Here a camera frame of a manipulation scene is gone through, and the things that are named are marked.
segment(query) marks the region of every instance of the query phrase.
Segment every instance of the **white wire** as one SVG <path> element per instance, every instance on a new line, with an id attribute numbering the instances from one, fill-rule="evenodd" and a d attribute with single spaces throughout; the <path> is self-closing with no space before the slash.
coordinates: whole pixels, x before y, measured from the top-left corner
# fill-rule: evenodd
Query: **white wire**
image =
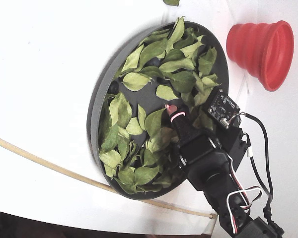
<path id="1" fill-rule="evenodd" d="M 230 222 L 231 222 L 232 227 L 233 227 L 233 234 L 236 234 L 237 231 L 235 229 L 235 225 L 234 225 L 234 221 L 233 221 L 234 218 L 233 218 L 233 214 L 232 214 L 232 211 L 231 211 L 230 205 L 229 205 L 229 197 L 231 197 L 234 194 L 240 193 L 240 192 L 251 192 L 251 191 L 255 191 L 255 190 L 259 190 L 259 191 L 261 191 L 261 193 L 263 193 L 263 190 L 260 187 L 255 187 L 255 188 L 250 188 L 250 189 L 243 189 L 243 190 L 239 190 L 239 191 L 234 191 L 234 192 L 231 192 L 231 193 L 228 194 L 228 196 L 226 198 L 226 204 L 227 204 L 227 207 L 228 207 Z"/>
<path id="2" fill-rule="evenodd" d="M 234 174 L 234 177 L 235 177 L 237 183 L 239 184 L 240 188 L 241 188 L 242 190 L 244 190 L 244 187 L 242 186 L 241 182 L 238 180 L 238 178 L 237 178 L 237 176 L 236 176 L 236 173 L 235 173 L 235 170 L 234 170 L 234 168 L 233 168 L 233 159 L 232 159 L 232 157 L 231 157 L 229 154 L 227 154 L 227 156 L 228 156 L 229 159 L 231 160 L 231 163 L 230 163 L 231 171 L 232 171 L 232 173 Z M 246 201 L 246 199 L 244 198 L 243 195 L 242 195 L 241 197 L 243 198 L 243 200 L 244 200 L 244 202 L 245 202 L 245 204 L 246 204 L 246 207 L 248 207 L 250 204 Z"/>

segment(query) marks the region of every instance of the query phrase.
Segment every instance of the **wooden stick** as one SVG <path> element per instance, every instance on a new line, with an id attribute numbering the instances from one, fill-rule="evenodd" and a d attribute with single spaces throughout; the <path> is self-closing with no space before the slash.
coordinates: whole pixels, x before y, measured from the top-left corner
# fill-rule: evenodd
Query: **wooden stick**
<path id="1" fill-rule="evenodd" d="M 106 191 L 109 191 L 109 192 L 113 192 L 113 193 L 117 193 L 111 186 L 108 186 L 106 184 L 103 184 L 101 182 L 97 182 L 95 180 L 92 180 L 90 178 L 87 178 L 85 176 L 82 176 L 82 175 L 79 175 L 75 172 L 72 172 L 70 170 L 67 170 L 65 168 L 62 168 L 56 164 L 53 164 L 47 160 L 44 160 L 38 156 L 35 156 L 25 150 L 22 150 L 21 148 L 15 146 L 15 145 L 12 145 L 10 144 L 9 142 L 7 141 L 4 141 L 0 138 L 0 146 L 3 147 L 4 149 L 7 149 L 17 155 L 20 155 L 28 160 L 31 160 L 37 164 L 40 164 L 42 166 L 45 166 L 51 170 L 54 170 L 56 172 L 59 172 L 61 174 L 64 174 L 66 176 L 69 176 L 73 179 L 77 179 L 79 181 L 82 181 L 82 182 L 85 182 L 87 184 L 90 184 L 90 185 L 93 185 L 95 187 L 98 187 L 98 188 L 101 188 L 101 189 L 104 189 Z M 172 205 L 169 205 L 169 204 L 164 204 L 164 203 L 161 203 L 161 202 L 156 202 L 156 201 L 153 201 L 153 200 L 139 200 L 140 202 L 144 202 L 144 203 L 147 203 L 147 204 L 151 204 L 153 206 L 157 206 L 157 207 L 162 207 L 162 208 L 166 208 L 166 209 L 169 209 L 169 210 L 173 210 L 173 211 L 178 211 L 178 212 L 182 212 L 182 213 L 187 213 L 187 214 L 191 214 L 191 215 L 195 215 L 195 216 L 201 216 L 201 217 L 208 217 L 210 219 L 216 219 L 216 216 L 214 214 L 207 214 L 207 213 L 201 213 L 201 212 L 195 212 L 195 211 L 190 211 L 190 210 L 187 210 L 187 209 L 183 209 L 183 208 L 179 208 L 179 207 L 175 207 L 175 206 L 172 206 Z"/>

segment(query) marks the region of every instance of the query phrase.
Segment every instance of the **red silicone cup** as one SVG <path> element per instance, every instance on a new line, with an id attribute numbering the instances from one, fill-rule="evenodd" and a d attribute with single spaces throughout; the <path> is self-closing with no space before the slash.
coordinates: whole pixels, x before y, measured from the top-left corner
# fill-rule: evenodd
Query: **red silicone cup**
<path id="1" fill-rule="evenodd" d="M 226 40 L 228 57 L 276 91 L 286 79 L 294 54 L 294 35 L 285 21 L 234 25 Z"/>

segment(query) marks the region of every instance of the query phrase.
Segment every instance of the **wire connector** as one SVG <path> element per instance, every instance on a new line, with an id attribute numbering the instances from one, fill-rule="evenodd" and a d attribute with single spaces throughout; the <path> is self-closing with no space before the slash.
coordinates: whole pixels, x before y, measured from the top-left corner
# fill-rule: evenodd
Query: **wire connector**
<path id="1" fill-rule="evenodd" d="M 253 157 L 253 148 L 252 148 L 251 146 L 249 146 L 249 147 L 247 148 L 247 153 L 246 153 L 246 155 L 247 155 L 248 158 Z"/>

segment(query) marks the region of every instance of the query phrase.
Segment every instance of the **black cable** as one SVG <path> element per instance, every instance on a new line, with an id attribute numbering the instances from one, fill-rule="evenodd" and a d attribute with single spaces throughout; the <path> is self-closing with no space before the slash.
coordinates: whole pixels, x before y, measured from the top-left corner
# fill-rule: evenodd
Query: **black cable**
<path id="1" fill-rule="evenodd" d="M 244 133 L 243 135 L 246 135 L 246 144 L 247 144 L 247 147 L 250 147 L 252 144 L 250 142 L 250 138 L 249 138 L 248 133 Z M 252 168 L 253 168 L 253 171 L 254 171 L 255 176 L 257 178 L 257 181 L 259 182 L 259 184 L 263 188 L 264 192 L 269 196 L 270 195 L 270 192 L 268 191 L 267 187 L 265 186 L 264 182 L 262 181 L 262 179 L 260 178 L 260 176 L 258 174 L 258 171 L 257 171 L 256 165 L 255 165 L 255 161 L 254 161 L 254 157 L 253 156 L 250 157 L 250 162 L 252 164 Z"/>
<path id="2" fill-rule="evenodd" d="M 254 117 L 254 116 L 252 116 L 252 115 L 250 115 L 248 113 L 246 113 L 245 116 L 247 118 L 249 118 L 249 119 L 257 122 L 259 124 L 259 126 L 261 127 L 261 129 L 263 131 L 263 134 L 264 134 L 264 141 L 265 141 L 265 160 L 266 160 L 266 175 L 267 175 L 268 186 L 269 186 L 269 196 L 268 196 L 268 199 L 267 199 L 267 202 L 266 202 L 266 206 L 263 209 L 263 212 L 264 212 L 264 217 L 267 219 L 268 224 L 270 224 L 270 223 L 272 223 L 272 219 L 271 219 L 272 212 L 271 212 L 270 204 L 273 201 L 274 190 L 273 190 L 273 183 L 272 183 L 272 179 L 271 179 L 271 176 L 270 176 L 270 169 L 269 169 L 268 136 L 267 136 L 267 132 L 266 132 L 266 129 L 265 129 L 264 124 L 258 118 Z M 254 172 L 255 172 L 255 175 L 257 174 L 256 175 L 256 178 L 259 181 L 258 178 L 260 178 L 260 176 L 259 176 L 258 172 L 256 173 L 257 169 L 256 169 L 256 166 L 255 166 L 255 163 L 252 163 L 252 166 L 253 166 L 253 169 L 255 168 L 254 169 Z"/>

